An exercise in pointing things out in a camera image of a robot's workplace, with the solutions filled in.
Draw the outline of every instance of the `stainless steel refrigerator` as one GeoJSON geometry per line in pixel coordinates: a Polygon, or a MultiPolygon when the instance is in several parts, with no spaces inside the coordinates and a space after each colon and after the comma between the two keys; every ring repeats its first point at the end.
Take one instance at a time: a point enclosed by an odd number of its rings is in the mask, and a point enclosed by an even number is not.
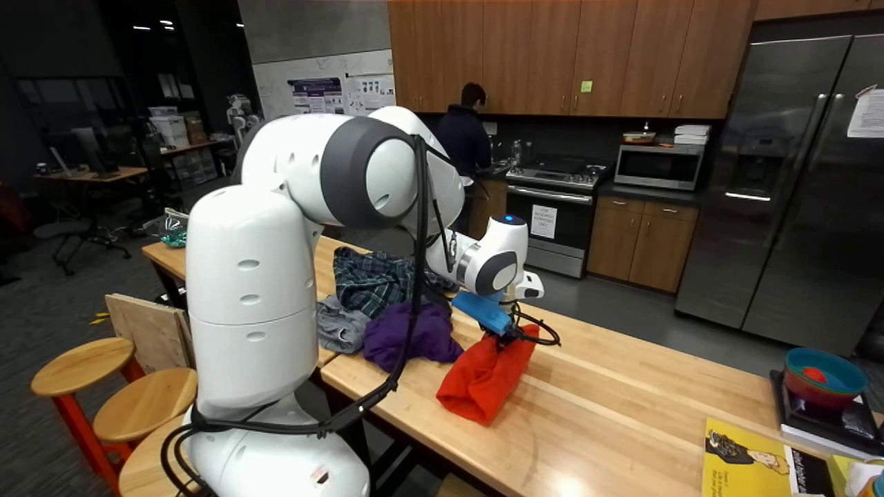
{"type": "Polygon", "coordinates": [[[678,311],[854,353],[884,302],[884,32],[754,42],[714,155],[678,311]]]}

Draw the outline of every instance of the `appliance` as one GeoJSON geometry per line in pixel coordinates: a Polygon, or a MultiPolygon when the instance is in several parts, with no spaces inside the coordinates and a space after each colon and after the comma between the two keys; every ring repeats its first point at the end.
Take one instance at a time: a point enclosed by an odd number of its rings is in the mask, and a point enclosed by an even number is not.
{"type": "Polygon", "coordinates": [[[678,311],[854,353],[884,302],[884,140],[848,137],[884,32],[754,42],[678,311]]]}
{"type": "Polygon", "coordinates": [[[613,181],[663,190],[697,190],[702,172],[697,147],[619,147],[613,181]]]}
{"type": "Polygon", "coordinates": [[[507,213],[529,220],[529,264],[583,277],[594,192],[609,166],[575,155],[522,158],[507,172],[507,213]]]}

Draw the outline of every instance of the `wooden cabinet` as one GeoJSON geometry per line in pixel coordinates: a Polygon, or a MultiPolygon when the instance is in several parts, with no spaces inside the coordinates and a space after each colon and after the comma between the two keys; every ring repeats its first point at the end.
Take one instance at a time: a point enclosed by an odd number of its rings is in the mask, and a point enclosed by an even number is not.
{"type": "Polygon", "coordinates": [[[638,0],[622,115],[725,119],[754,0],[638,0]]]}
{"type": "Polygon", "coordinates": [[[695,3],[670,115],[728,115],[749,48],[751,12],[754,0],[695,3]]]}
{"type": "Polygon", "coordinates": [[[583,115],[619,115],[627,83],[627,48],[638,0],[583,0],[575,49],[575,107],[583,115]]]}
{"type": "Polygon", "coordinates": [[[670,115],[695,0],[638,0],[622,115],[670,115]]]}
{"type": "Polygon", "coordinates": [[[612,278],[631,278],[642,231],[642,198],[604,197],[591,228],[587,268],[612,278]]]}
{"type": "Polygon", "coordinates": [[[754,0],[389,0],[399,103],[443,112],[725,119],[754,0]]]}
{"type": "Polygon", "coordinates": [[[590,271],[678,292],[691,250],[697,208],[604,197],[590,248],[590,271]]]}
{"type": "Polygon", "coordinates": [[[646,201],[631,282],[678,292],[691,250],[695,223],[695,208],[646,201]]]}
{"type": "Polygon", "coordinates": [[[490,112],[568,112],[581,0],[389,0],[396,96],[445,110],[461,85],[490,112]]]}
{"type": "Polygon", "coordinates": [[[754,20],[827,17],[877,9],[883,0],[758,0],[754,20]]]}
{"type": "Polygon", "coordinates": [[[485,237],[490,217],[500,216],[507,216],[507,179],[479,179],[459,223],[470,237],[485,237]]]}

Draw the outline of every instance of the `oven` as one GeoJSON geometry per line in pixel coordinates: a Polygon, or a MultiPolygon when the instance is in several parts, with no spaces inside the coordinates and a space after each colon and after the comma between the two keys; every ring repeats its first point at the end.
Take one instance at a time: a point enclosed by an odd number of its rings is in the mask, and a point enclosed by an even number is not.
{"type": "Polygon", "coordinates": [[[604,172],[583,158],[544,158],[507,175],[507,213],[529,223],[532,268],[583,277],[604,172]]]}

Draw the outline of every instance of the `stool seat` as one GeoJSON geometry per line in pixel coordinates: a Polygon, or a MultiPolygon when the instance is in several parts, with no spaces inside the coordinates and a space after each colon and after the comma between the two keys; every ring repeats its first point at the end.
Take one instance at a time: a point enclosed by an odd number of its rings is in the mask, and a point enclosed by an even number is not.
{"type": "Polygon", "coordinates": [[[171,418],[184,415],[196,397],[196,369],[171,366],[149,373],[120,390],[95,418],[104,441],[139,441],[171,418]]]}
{"type": "Polygon", "coordinates": [[[69,391],[81,391],[110,373],[122,369],[135,353],[134,340],[126,337],[109,337],[95,340],[81,348],[73,348],[62,355],[57,355],[51,364],[46,364],[33,382],[30,390],[43,397],[58,397],[69,391]]]}
{"type": "MultiPolygon", "coordinates": [[[[184,418],[171,418],[166,424],[160,424],[155,434],[149,434],[127,458],[127,464],[120,473],[120,495],[122,497],[168,497],[178,495],[175,482],[166,478],[160,464],[160,451],[166,435],[184,424],[184,418]]],[[[171,469],[178,475],[186,475],[180,464],[171,458],[171,469]]]]}

